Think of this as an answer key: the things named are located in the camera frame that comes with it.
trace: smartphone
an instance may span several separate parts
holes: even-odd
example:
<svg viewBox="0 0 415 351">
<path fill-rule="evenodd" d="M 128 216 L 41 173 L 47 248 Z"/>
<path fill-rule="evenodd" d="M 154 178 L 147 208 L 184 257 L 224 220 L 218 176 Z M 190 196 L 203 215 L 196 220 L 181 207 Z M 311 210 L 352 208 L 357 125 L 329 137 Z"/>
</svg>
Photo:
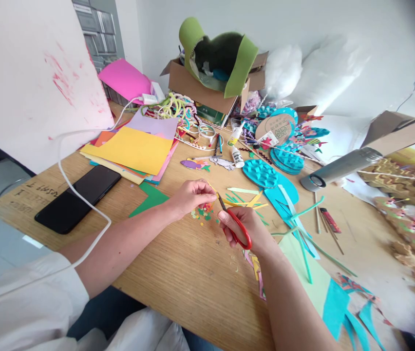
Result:
<svg viewBox="0 0 415 351">
<path fill-rule="evenodd" d="M 121 175 L 97 165 L 73 184 L 74 188 L 94 206 L 120 180 Z M 68 188 L 45 206 L 34 219 L 58 234 L 68 234 L 91 210 Z"/>
</svg>

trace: charging cable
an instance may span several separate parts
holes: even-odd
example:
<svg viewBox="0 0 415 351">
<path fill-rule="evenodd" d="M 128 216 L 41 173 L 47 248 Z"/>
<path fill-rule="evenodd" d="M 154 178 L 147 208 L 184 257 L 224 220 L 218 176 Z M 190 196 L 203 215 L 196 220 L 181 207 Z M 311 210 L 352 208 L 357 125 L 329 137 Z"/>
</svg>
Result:
<svg viewBox="0 0 415 351">
<path fill-rule="evenodd" d="M 74 188 L 74 186 L 71 184 L 70 180 L 68 179 L 68 177 L 65 174 L 65 171 L 63 170 L 63 166 L 61 165 L 61 144 L 63 142 L 63 140 L 67 137 L 70 137 L 72 135 L 76 135 L 76 134 L 81 134 L 81 133 L 86 133 L 86 132 L 110 132 L 112 130 L 114 130 L 118 123 L 120 122 L 122 116 L 123 116 L 123 112 L 125 111 L 125 109 L 135 100 L 142 100 L 141 97 L 135 97 L 134 99 L 132 99 L 130 102 L 128 102 L 125 107 L 123 108 L 123 110 L 121 110 L 120 113 L 120 117 L 118 118 L 118 120 L 115 122 L 115 124 L 113 125 L 113 127 L 111 129 L 86 129 L 86 130 L 80 130 L 80 131 L 75 131 L 75 132 L 70 132 L 70 133 L 63 133 L 60 134 L 59 136 L 56 137 L 56 139 L 58 140 L 58 167 L 60 168 L 61 174 L 63 175 L 63 177 L 66 180 L 66 183 L 68 183 L 68 186 L 70 187 L 70 189 L 73 191 L 73 193 L 76 194 L 77 197 L 79 197 L 81 200 L 83 200 L 90 208 L 92 208 L 94 211 L 96 211 L 98 214 L 100 214 L 102 217 L 104 217 L 107 220 L 107 225 L 104 227 L 104 229 L 102 229 L 102 231 L 99 233 L 99 235 L 94 239 L 94 241 L 92 242 L 92 244 L 89 246 L 89 248 L 86 250 L 86 252 L 84 253 L 84 255 L 77 260 L 75 263 L 70 264 L 69 266 L 62 268 L 59 271 L 53 272 L 49 275 L 46 275 L 42 278 L 39 278 L 37 280 L 31 281 L 27 284 L 21 285 L 20 287 L 17 287 L 15 289 L 12 289 L 8 292 L 5 292 L 3 294 L 0 295 L 0 301 L 2 301 L 6 296 L 8 296 L 9 294 L 12 293 L 17 293 L 19 291 L 21 291 L 24 288 L 27 287 L 32 287 L 34 285 L 37 285 L 41 282 L 43 282 L 46 279 L 49 279 L 55 275 L 58 275 L 66 270 L 69 269 L 74 269 L 77 266 L 79 266 L 88 256 L 89 254 L 92 252 L 92 250 L 94 249 L 94 247 L 97 245 L 97 243 L 99 242 L 99 240 L 101 239 L 101 237 L 105 234 L 105 232 L 110 228 L 110 226 L 112 225 L 112 220 L 110 219 L 110 217 L 108 217 L 105 213 L 103 213 L 102 211 L 100 211 L 97 207 L 95 207 L 94 205 L 92 205 L 88 200 L 86 200 L 80 193 L 78 193 L 76 191 L 76 189 Z"/>
</svg>

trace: white board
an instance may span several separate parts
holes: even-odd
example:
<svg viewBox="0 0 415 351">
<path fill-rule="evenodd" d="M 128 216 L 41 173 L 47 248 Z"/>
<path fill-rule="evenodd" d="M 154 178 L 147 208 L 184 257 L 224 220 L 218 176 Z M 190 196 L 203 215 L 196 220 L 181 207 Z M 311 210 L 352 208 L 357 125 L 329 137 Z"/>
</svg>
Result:
<svg viewBox="0 0 415 351">
<path fill-rule="evenodd" d="M 71 0 L 0 0 L 0 148 L 40 173 L 112 124 Z"/>
</svg>

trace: white sleeve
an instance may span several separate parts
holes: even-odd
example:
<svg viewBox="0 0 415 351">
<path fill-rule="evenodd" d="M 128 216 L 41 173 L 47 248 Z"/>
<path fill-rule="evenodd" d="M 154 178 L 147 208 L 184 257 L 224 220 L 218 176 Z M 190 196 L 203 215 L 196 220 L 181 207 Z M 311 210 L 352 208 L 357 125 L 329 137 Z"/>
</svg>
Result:
<svg viewBox="0 0 415 351">
<path fill-rule="evenodd" d="M 60 253 L 8 271 L 0 295 L 69 266 Z M 81 315 L 89 295 L 74 269 L 0 300 L 0 350 L 23 350 L 64 337 Z"/>
</svg>

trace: glue stick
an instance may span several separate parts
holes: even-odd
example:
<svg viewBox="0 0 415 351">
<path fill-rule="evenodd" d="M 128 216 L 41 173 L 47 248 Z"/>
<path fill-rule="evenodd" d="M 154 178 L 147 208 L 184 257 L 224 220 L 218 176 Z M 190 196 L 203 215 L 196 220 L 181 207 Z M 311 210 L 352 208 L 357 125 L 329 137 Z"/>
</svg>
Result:
<svg viewBox="0 0 415 351">
<path fill-rule="evenodd" d="M 228 146 L 234 146 L 237 143 L 238 138 L 240 137 L 240 134 L 242 133 L 244 124 L 245 124 L 245 121 L 242 122 L 240 127 L 235 128 L 232 135 L 230 136 L 230 139 L 227 142 Z"/>
<path fill-rule="evenodd" d="M 235 146 L 232 146 L 232 157 L 233 161 L 235 162 L 235 167 L 242 168 L 243 166 L 245 166 L 242 155 Z"/>
</svg>

